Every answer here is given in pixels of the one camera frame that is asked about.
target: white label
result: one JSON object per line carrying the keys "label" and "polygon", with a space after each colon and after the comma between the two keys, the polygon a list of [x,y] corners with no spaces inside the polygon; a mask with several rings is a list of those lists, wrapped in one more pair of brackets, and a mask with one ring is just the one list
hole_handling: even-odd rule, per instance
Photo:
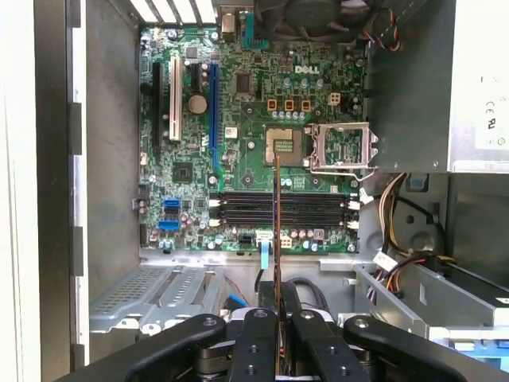
{"label": "white label", "polygon": [[224,137],[229,139],[237,138],[237,128],[236,127],[227,127],[224,129]]}
{"label": "white label", "polygon": [[501,77],[482,76],[479,97],[481,111],[476,126],[476,148],[509,150],[509,103],[507,81]]}
{"label": "white label", "polygon": [[387,256],[385,253],[381,251],[376,254],[375,258],[373,259],[373,262],[386,272],[392,271],[392,268],[394,268],[398,264],[396,260]]}

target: white connector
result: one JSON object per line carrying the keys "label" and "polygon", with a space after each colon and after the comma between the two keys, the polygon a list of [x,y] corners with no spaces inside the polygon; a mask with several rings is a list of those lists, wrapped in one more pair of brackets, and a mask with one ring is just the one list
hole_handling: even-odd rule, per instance
{"label": "white connector", "polygon": [[348,209],[352,209],[354,211],[360,210],[360,203],[358,201],[349,201],[348,202]]}
{"label": "white connector", "polygon": [[359,231],[359,222],[358,221],[349,221],[347,222],[347,227],[353,229],[354,231]]}
{"label": "white connector", "polygon": [[281,239],[279,240],[281,243],[281,248],[287,249],[292,247],[292,238],[288,236],[281,236]]}
{"label": "white connector", "polygon": [[182,140],[182,60],[172,57],[169,63],[169,140]]}
{"label": "white connector", "polygon": [[328,95],[328,104],[330,106],[337,106],[341,102],[341,94],[340,93],[331,93]]}

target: white pci slot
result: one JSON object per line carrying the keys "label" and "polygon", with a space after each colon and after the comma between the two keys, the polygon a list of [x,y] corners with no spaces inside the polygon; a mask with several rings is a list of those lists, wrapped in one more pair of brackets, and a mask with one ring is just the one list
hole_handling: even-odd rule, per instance
{"label": "white pci slot", "polygon": [[169,63],[169,140],[182,140],[182,60],[172,57]]}

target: black pcie slot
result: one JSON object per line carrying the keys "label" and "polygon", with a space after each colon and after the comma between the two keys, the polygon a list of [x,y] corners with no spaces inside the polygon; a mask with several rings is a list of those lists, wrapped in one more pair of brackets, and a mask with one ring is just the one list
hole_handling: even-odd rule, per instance
{"label": "black pcie slot", "polygon": [[163,67],[160,62],[152,64],[152,145],[158,158],[163,136]]}

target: screw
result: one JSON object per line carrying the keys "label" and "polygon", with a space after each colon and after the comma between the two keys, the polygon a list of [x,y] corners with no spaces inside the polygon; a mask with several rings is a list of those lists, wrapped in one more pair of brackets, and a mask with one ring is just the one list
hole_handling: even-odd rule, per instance
{"label": "screw", "polygon": [[369,326],[367,321],[364,320],[363,318],[357,318],[354,323],[356,324],[356,326],[358,326],[361,329],[366,329]]}
{"label": "screw", "polygon": [[206,318],[204,321],[204,326],[214,326],[217,324],[217,321],[214,318]]}
{"label": "screw", "polygon": [[254,312],[254,316],[257,318],[264,318],[267,317],[267,312],[265,310],[257,310]]}
{"label": "screw", "polygon": [[306,320],[309,320],[310,318],[315,317],[313,312],[310,312],[309,310],[304,310],[301,312],[301,317],[305,318]]}

